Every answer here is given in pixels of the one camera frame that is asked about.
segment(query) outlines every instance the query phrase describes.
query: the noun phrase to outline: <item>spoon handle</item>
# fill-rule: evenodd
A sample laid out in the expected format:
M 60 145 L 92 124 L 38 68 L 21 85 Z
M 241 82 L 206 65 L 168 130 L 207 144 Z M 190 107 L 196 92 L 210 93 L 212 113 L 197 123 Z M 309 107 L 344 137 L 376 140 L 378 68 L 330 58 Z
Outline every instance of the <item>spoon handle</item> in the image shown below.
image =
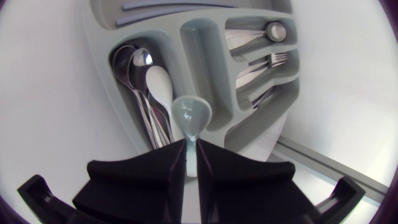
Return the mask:
M 140 94 L 140 95 L 142 97 L 142 100 L 144 101 L 144 107 L 145 107 L 145 109 L 147 111 L 147 115 L 149 117 L 150 126 L 152 127 L 152 134 L 154 136 L 155 144 L 156 144 L 155 149 L 158 149 L 160 147 L 163 147 L 163 141 L 162 141 L 162 138 L 160 136 L 159 130 L 157 128 L 157 125 L 155 123 L 156 118 L 154 117 L 153 113 L 151 113 L 152 112 L 151 111 L 152 108 L 151 108 L 147 98 L 143 94 Z
M 197 177 L 197 147 L 194 142 L 187 140 L 187 176 Z
M 162 145 L 166 146 L 166 145 L 170 144 L 169 137 L 164 132 L 164 129 L 163 129 L 162 125 L 159 123 L 159 120 L 157 119 L 157 117 L 156 117 L 156 115 L 154 113 L 154 110 L 153 110 L 152 106 L 149 103 L 149 100 L 147 98 L 145 98 L 145 101 L 146 101 L 146 104 L 148 106 L 148 112 L 149 112 L 149 114 L 150 114 L 151 118 L 153 119 L 154 124 L 156 126 L 156 130 L 154 130 L 154 131 L 156 131 L 156 134 L 159 135 Z
M 137 99 L 137 102 L 138 102 L 138 107 L 140 109 L 142 119 L 144 120 L 144 124 L 145 124 L 146 130 L 147 130 L 147 133 L 148 133 L 149 140 L 150 140 L 150 143 L 152 145 L 152 148 L 153 149 L 157 149 L 157 145 L 156 145 L 156 142 L 155 142 L 155 139 L 154 139 L 154 133 L 153 133 L 153 130 L 151 128 L 150 122 L 148 120 L 147 113 L 144 110 L 144 105 L 142 103 L 140 94 L 138 93 L 138 91 L 133 90 L 133 89 L 132 89 L 132 92 L 136 96 L 136 99 Z

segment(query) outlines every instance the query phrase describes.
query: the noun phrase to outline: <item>cutlery tray compartment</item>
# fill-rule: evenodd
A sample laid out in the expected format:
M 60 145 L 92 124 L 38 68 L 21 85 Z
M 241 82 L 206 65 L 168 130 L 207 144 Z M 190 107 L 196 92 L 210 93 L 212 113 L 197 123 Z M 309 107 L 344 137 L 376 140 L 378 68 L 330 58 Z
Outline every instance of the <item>cutlery tray compartment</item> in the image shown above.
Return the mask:
M 268 68 L 250 83 L 236 90 L 236 98 L 241 110 L 251 110 L 251 102 L 275 85 L 295 80 L 299 75 L 299 53 L 297 49 L 287 52 L 284 64 Z
M 209 19 L 189 21 L 181 27 L 181 38 L 197 95 L 212 109 L 207 129 L 218 129 L 231 120 L 233 107 L 218 25 Z
M 248 148 L 276 122 L 274 118 L 288 110 L 298 95 L 294 85 L 299 70 L 297 38 L 290 14 L 260 9 L 206 9 L 155 17 L 116 29 L 106 25 L 114 21 L 114 17 L 98 17 L 100 2 L 108 4 L 103 0 L 82 1 L 88 43 L 116 114 L 140 154 L 150 151 L 147 138 L 143 138 L 145 131 L 141 128 L 140 114 L 132 100 L 134 97 L 117 82 L 109 63 L 111 52 L 123 42 L 133 40 L 150 50 L 155 63 L 168 71 L 174 98 L 195 95 L 209 102 L 213 117 L 200 137 L 220 147 L 228 146 L 234 151 Z M 124 1 L 116 2 L 121 11 Z M 278 1 L 266 2 L 272 8 Z M 226 26 L 246 29 L 248 23 L 256 21 L 251 29 L 262 27 L 267 21 L 282 21 L 290 36 L 283 43 L 264 44 L 263 40 L 256 48 L 249 46 L 238 49 L 235 54 L 230 52 L 224 35 Z M 248 68 L 249 62 L 286 51 L 289 58 L 285 64 L 268 69 L 258 77 L 258 82 L 250 83 L 250 88 L 236 91 L 236 78 Z M 283 91 L 272 103 L 254 112 L 251 101 L 274 85 L 282 85 Z

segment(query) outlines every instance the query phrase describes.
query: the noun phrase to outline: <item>stainless steel cutlery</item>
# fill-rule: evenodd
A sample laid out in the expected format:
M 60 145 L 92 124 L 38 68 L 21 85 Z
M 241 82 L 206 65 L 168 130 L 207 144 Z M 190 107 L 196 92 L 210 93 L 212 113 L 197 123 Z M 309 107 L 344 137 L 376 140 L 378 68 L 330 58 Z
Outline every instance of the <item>stainless steel cutlery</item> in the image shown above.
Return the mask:
M 273 42 L 282 42 L 286 38 L 286 29 L 280 22 L 271 22 L 266 26 L 265 30 L 225 30 L 225 38 L 229 50 L 242 47 L 252 40 L 264 36 Z
M 238 78 L 236 79 L 236 88 L 241 88 L 242 86 L 253 81 L 268 68 L 274 68 L 276 66 L 284 64 L 286 60 L 286 52 L 273 53 L 266 56 L 266 61 L 251 65 L 249 66 L 249 68 L 245 69 L 238 75 Z
M 116 79 L 134 94 L 152 148 L 157 149 L 170 144 L 172 133 L 162 108 L 154 110 L 149 101 L 146 71 L 152 64 L 152 57 L 146 49 L 138 49 L 131 44 L 124 44 L 116 49 L 111 61 Z

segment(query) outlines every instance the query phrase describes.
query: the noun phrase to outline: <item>spoon bowl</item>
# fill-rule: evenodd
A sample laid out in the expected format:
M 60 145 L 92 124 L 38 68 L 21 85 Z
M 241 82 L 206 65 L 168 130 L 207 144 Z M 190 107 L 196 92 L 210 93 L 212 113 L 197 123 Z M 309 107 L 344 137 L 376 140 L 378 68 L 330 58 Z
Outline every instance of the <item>spoon bowl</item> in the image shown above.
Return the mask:
M 187 175 L 197 176 L 196 141 L 211 119 L 211 106 L 197 96 L 181 96 L 172 104 L 172 115 L 187 140 Z
M 152 66 L 146 74 L 146 84 L 149 92 L 169 114 L 171 133 L 170 138 L 178 141 L 184 138 L 172 116 L 171 107 L 173 103 L 173 86 L 169 74 L 160 66 Z

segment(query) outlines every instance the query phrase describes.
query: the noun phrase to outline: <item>white surface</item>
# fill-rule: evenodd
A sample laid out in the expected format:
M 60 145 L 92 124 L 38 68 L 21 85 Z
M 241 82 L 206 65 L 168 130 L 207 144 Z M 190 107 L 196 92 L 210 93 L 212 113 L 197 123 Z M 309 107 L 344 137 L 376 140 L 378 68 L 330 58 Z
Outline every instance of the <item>white surface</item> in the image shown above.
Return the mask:
M 398 164 L 398 48 L 379 1 L 292 1 L 300 96 L 282 135 L 389 186 Z
M 61 200 L 87 162 L 135 156 L 91 59 L 78 1 L 6 1 L 0 11 L 0 194 L 38 223 L 17 188 L 45 177 Z

